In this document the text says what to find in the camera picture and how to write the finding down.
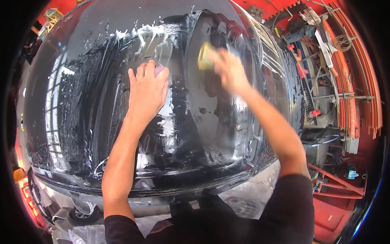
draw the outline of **red clip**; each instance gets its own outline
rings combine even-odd
[[[317,117],[320,114],[321,114],[320,110],[313,110],[313,111],[310,111],[310,113],[309,113],[310,118]]]
[[[301,79],[303,79],[305,77],[305,74],[309,74],[309,71],[307,69],[302,69],[300,63],[297,62],[296,67],[298,68],[298,73],[299,73],[299,76],[301,77]]]
[[[294,44],[288,45],[287,48],[288,48],[288,50],[291,51],[292,49],[294,49]]]

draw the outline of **hand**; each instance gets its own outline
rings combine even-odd
[[[241,97],[250,90],[252,86],[246,78],[240,58],[229,54],[224,48],[219,48],[218,53],[209,52],[207,56],[214,63],[214,72],[221,77],[225,90]]]
[[[168,68],[164,68],[155,78],[153,60],[137,68],[137,77],[129,69],[130,98],[126,114],[131,126],[142,133],[149,122],[165,104],[168,93]]]

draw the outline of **sleeve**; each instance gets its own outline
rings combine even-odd
[[[303,175],[278,180],[252,237],[264,243],[310,244],[314,237],[313,186]]]
[[[144,236],[133,220],[121,215],[112,215],[104,219],[107,244],[143,243]]]

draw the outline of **person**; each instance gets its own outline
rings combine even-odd
[[[209,54],[209,58],[222,86],[245,100],[280,161],[278,181],[260,219],[241,218],[229,208],[207,207],[207,203],[203,208],[200,201],[199,209],[171,211],[172,217],[157,222],[144,239],[135,224],[128,194],[133,185],[138,140],[165,104],[169,75],[164,68],[154,77],[156,63],[149,61],[138,67],[137,77],[129,69],[129,110],[103,175],[107,243],[312,243],[312,183],[302,143],[278,110],[251,86],[240,59],[223,48],[219,54]]]

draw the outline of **water droplet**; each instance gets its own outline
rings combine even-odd
[[[199,112],[200,112],[201,114],[205,114],[205,113],[207,113],[207,109],[205,109],[205,108],[199,108]]]

